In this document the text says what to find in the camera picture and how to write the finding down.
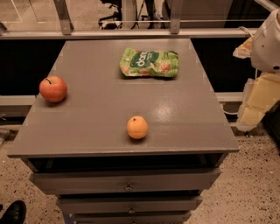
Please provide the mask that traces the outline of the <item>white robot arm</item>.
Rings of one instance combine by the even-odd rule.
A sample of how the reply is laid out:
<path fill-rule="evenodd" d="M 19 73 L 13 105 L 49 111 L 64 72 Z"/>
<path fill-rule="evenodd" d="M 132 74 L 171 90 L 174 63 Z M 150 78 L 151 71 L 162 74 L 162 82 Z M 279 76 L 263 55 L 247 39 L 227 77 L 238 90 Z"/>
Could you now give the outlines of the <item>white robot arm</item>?
<path fill-rule="evenodd" d="M 233 56 L 250 58 L 251 66 L 261 72 L 246 82 L 237 114 L 236 128 L 251 131 L 280 101 L 280 9 L 273 10 Z"/>

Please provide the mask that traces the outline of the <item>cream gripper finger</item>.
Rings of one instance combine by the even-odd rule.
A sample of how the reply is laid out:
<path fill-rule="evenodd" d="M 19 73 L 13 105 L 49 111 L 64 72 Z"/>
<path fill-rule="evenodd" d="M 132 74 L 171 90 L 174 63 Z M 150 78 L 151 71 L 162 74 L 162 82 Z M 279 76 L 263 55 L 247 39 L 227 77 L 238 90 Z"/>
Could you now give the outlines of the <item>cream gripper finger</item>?
<path fill-rule="evenodd" d="M 251 131 L 279 100 L 279 73 L 261 73 L 256 79 L 248 79 L 238 110 L 236 128 Z"/>
<path fill-rule="evenodd" d="M 234 49 L 233 56 L 239 59 L 251 57 L 251 46 L 253 38 L 246 39 L 241 45 Z"/>

